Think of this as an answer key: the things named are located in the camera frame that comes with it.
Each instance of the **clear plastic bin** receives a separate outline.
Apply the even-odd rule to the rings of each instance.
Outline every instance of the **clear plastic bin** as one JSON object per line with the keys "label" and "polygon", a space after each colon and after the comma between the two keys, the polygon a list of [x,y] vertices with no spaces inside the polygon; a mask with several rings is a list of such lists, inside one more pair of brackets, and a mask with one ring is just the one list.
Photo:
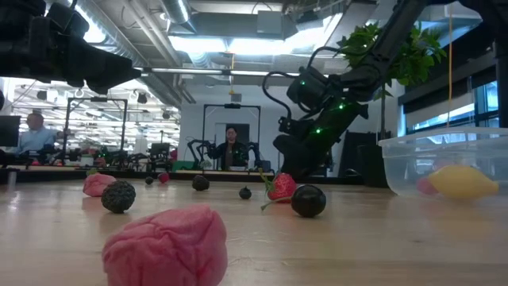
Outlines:
{"label": "clear plastic bin", "polygon": [[[460,184],[464,191],[471,190],[471,185],[478,186],[473,190],[478,192],[495,184],[498,190],[491,191],[485,196],[508,195],[506,183],[508,182],[508,129],[481,127],[436,129],[383,140],[379,142],[379,145],[383,148],[388,185],[398,195],[449,197],[450,191],[455,194],[461,191],[453,189]],[[486,178],[488,187],[483,187],[481,184],[483,180],[479,180],[480,183],[472,180],[472,177],[478,176],[471,176],[471,169],[468,168],[465,168],[468,169],[467,172],[459,172],[459,175],[457,172],[453,176],[448,175],[451,169],[452,172],[458,169],[464,170],[461,165],[474,168],[473,173],[476,172],[476,174],[473,175],[478,175],[477,171],[480,171],[484,176],[481,174],[479,176]],[[446,180],[451,178],[450,183],[440,184],[441,189],[436,192],[423,191],[421,186],[425,185],[424,183],[429,178],[436,178],[437,172],[441,172],[440,175],[446,174],[440,177],[440,183],[446,183]]]}

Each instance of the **yellow cord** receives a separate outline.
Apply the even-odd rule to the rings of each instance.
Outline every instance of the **yellow cord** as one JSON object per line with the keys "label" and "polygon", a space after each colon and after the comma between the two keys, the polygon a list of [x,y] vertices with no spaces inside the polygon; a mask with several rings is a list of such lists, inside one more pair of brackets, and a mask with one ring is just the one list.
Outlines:
{"label": "yellow cord", "polygon": [[450,45],[448,46],[448,119],[446,120],[446,127],[450,126],[450,111],[452,109],[452,93],[453,93],[453,82],[452,82],[452,46],[453,46],[453,19],[452,19],[452,4],[448,5],[448,26]]}
{"label": "yellow cord", "polygon": [[[235,68],[235,54],[231,56],[231,70],[233,70],[234,68]],[[231,85],[229,86],[229,94],[232,95],[235,92],[233,91],[233,76],[232,75],[230,76],[231,76],[230,80]]]}

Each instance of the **potted plant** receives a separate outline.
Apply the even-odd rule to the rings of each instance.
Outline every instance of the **potted plant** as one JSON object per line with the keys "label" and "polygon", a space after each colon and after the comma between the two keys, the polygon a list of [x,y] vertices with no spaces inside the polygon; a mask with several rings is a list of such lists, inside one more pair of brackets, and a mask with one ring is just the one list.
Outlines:
{"label": "potted plant", "polygon": [[[351,68],[356,68],[364,54],[374,44],[375,39],[382,32],[379,23],[356,27],[349,38],[343,37],[338,42],[341,53],[349,62]],[[379,139],[387,139],[385,126],[386,97],[393,95],[387,90],[396,79],[403,86],[418,85],[429,78],[429,68],[436,61],[441,62],[446,52],[441,49],[438,39],[441,33],[435,30],[422,29],[421,23],[415,25],[406,41],[388,69],[384,84],[375,93],[374,100],[381,100],[381,130]],[[369,187],[388,187],[384,172],[384,162],[381,148],[376,144],[360,146],[360,166],[364,182]]]}

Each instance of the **light wood tabletop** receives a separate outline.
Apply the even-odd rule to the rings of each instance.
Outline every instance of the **light wood tabletop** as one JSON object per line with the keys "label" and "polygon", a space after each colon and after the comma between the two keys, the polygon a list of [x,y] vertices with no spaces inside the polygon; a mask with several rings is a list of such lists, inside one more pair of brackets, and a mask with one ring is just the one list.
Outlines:
{"label": "light wood tabletop", "polygon": [[[508,283],[508,201],[458,204],[407,199],[363,187],[322,185],[328,205],[315,219],[287,204],[264,213],[263,184],[189,181],[145,186],[111,214],[81,181],[0,187],[1,286],[106,286],[105,240],[134,219],[208,203],[228,231],[223,286],[466,286]],[[238,197],[247,185],[250,200]]]}

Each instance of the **computer monitor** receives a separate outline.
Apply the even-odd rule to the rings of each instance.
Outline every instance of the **computer monitor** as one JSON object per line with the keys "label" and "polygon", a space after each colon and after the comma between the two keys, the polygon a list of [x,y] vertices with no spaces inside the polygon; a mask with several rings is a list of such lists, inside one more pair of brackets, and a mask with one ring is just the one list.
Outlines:
{"label": "computer monitor", "polygon": [[21,116],[0,116],[0,146],[17,147]]}
{"label": "computer monitor", "polygon": [[169,143],[152,143],[152,147],[150,148],[150,155],[158,156],[163,153],[169,155],[169,147]]}

